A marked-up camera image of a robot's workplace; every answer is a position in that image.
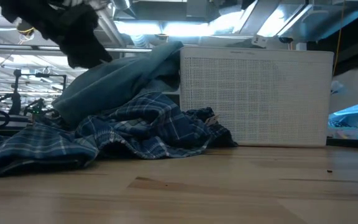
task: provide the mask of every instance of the ceiling duct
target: ceiling duct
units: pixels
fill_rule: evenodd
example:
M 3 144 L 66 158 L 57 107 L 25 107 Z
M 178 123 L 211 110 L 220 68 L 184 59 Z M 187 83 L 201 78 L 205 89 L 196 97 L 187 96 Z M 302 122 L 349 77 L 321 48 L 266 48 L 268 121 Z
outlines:
M 130 9 L 133 9 L 139 21 L 209 22 L 219 17 L 218 8 L 207 0 L 134 1 Z M 118 11 L 114 20 L 127 21 L 133 18 Z
M 128 9 L 132 5 L 132 0 L 111 0 L 113 6 L 120 11 Z
M 111 0 L 114 8 L 118 11 L 123 11 L 129 16 L 136 19 L 136 14 L 133 10 L 132 6 L 132 0 Z
M 131 39 L 136 47 L 149 48 L 149 40 L 144 35 L 131 35 Z

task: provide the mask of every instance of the perforated panel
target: perforated panel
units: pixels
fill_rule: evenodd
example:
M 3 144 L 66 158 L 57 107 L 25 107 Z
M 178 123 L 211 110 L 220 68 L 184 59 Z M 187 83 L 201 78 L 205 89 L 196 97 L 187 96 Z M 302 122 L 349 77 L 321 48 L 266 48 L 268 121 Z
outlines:
M 333 55 L 184 48 L 182 110 L 212 107 L 243 145 L 323 146 Z

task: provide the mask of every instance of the plaid shirt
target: plaid shirt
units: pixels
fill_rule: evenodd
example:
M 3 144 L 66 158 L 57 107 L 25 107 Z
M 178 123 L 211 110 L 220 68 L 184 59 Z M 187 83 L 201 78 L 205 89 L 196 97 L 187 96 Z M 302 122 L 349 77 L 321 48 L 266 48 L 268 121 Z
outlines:
M 97 156 L 159 159 L 198 155 L 208 145 L 236 146 L 226 128 L 204 124 L 211 116 L 211 108 L 182 113 L 165 95 L 152 93 L 89 116 L 75 130 L 62 119 L 41 118 L 11 138 L 0 136 L 0 176 L 85 167 Z

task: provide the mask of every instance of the light wood surface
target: light wood surface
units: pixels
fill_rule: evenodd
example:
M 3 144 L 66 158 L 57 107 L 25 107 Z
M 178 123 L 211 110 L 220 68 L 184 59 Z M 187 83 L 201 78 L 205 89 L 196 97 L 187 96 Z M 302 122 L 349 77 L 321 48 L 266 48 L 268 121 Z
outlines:
M 0 178 L 0 223 L 358 223 L 358 149 L 214 149 Z

